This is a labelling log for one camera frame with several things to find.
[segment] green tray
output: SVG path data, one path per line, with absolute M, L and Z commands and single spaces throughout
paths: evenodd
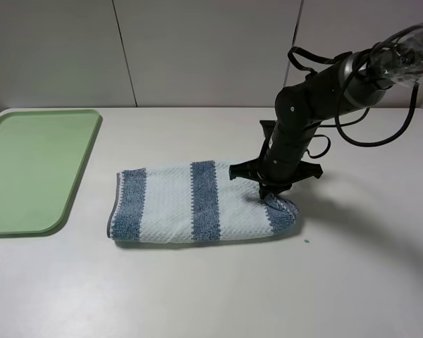
M 0 234 L 46 232 L 67 216 L 101 121 L 92 110 L 0 117 Z

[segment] white table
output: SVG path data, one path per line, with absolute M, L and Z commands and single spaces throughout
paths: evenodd
M 255 158 L 258 120 L 274 110 L 97 110 L 103 123 L 64 228 L 0 239 L 0 337 L 423 337 L 423 110 L 376 149 L 322 130 L 332 138 L 323 177 L 288 193 L 302 212 L 298 236 L 189 249 L 106 237 L 115 173 Z M 406 112 L 375 109 L 348 134 L 387 137 Z

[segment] blue stripe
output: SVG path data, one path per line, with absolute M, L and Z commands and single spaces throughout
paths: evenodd
M 123 171 L 121 208 L 111 229 L 113 239 L 136 242 L 140 240 L 145 194 L 146 169 Z
M 273 234 L 280 234 L 294 226 L 298 209 L 292 202 L 280 201 L 273 194 L 268 194 L 263 202 Z
M 195 242 L 219 241 L 218 186 L 214 161 L 191 163 L 192 238 Z

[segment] striped towel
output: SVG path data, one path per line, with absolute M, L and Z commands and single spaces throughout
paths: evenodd
M 298 210 L 258 183 L 229 180 L 231 162 L 206 161 L 118 173 L 108 222 L 115 241 L 191 243 L 268 237 L 289 230 Z

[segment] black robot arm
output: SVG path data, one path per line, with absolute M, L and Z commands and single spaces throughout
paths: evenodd
M 413 36 L 399 42 L 411 34 Z M 372 49 L 344 53 L 333 59 L 293 47 L 288 53 L 291 63 L 309 74 L 303 83 L 284 87 L 278 93 L 275 102 L 277 121 L 260 121 L 265 141 L 259 157 L 231 165 L 230 179 L 242 177 L 257 181 L 260 196 L 264 198 L 269 192 L 278 194 L 290 189 L 292 183 L 308 177 L 321 177 L 323 172 L 319 164 L 301 159 L 313 137 L 326 137 L 316 135 L 316 131 L 322 121 L 330 118 L 336 119 L 334 127 L 342 137 L 356 146 L 379 146 L 398 138 L 412 119 L 417 80 L 423 75 L 423 49 L 413 49 L 418 45 L 417 41 L 423 43 L 423 23 L 393 35 Z M 302 66 L 294 54 L 331 66 L 318 73 Z M 388 139 L 372 143 L 357 142 L 344 134 L 339 116 L 366 108 L 365 117 L 369 107 L 377 104 L 387 89 L 405 80 L 413 82 L 413 90 L 410 113 L 401 130 Z M 328 141 L 329 145 L 321 155 L 329 150 L 329 138 Z

